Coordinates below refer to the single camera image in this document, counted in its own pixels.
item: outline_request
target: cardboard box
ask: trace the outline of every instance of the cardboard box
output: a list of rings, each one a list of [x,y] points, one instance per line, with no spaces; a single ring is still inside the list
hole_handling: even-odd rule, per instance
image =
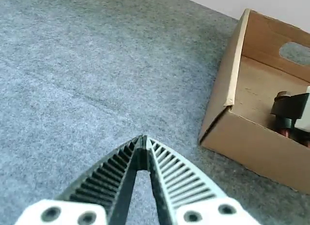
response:
[[[310,34],[244,11],[222,58],[199,142],[261,176],[310,193],[310,149],[270,129],[277,93],[301,94],[310,85],[310,66],[279,54],[289,42],[310,48]]]

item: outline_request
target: screw hole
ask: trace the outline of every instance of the screw hole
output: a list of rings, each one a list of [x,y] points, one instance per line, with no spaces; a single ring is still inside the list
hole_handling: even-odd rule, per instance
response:
[[[41,220],[43,222],[52,222],[59,217],[60,212],[61,210],[59,207],[50,207],[42,213]]]
[[[77,223],[79,225],[91,225],[95,222],[96,217],[94,212],[85,212],[79,216]]]
[[[199,222],[202,220],[202,215],[196,211],[188,211],[184,214],[184,220],[188,223]]]
[[[218,211],[221,213],[221,214],[235,214],[237,211],[234,207],[230,206],[230,205],[220,205],[218,207]]]

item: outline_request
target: floor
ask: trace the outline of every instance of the floor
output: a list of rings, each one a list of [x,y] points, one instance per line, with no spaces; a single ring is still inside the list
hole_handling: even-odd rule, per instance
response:
[[[236,25],[187,0],[0,0],[0,224],[141,133],[264,225],[310,224],[310,196],[197,145]],[[128,225],[158,224],[139,172]]]

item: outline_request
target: white wall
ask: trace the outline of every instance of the white wall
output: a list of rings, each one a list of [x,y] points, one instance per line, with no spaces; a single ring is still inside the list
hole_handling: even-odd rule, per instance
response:
[[[310,32],[310,0],[192,0],[239,19],[245,8]]]

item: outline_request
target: cardboard box flap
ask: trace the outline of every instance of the cardboard box flap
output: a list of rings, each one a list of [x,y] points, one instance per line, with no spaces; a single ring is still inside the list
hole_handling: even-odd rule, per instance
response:
[[[295,63],[280,55],[280,48],[290,42],[310,48],[310,34],[250,11],[242,55],[310,82],[309,65]]]
[[[310,193],[310,149],[233,112],[221,118],[202,145],[261,176]]]
[[[226,47],[209,100],[206,116],[202,123],[199,142],[201,142],[204,134],[210,128],[215,118],[217,118],[227,106],[234,104],[240,58],[249,13],[250,9],[244,11]]]

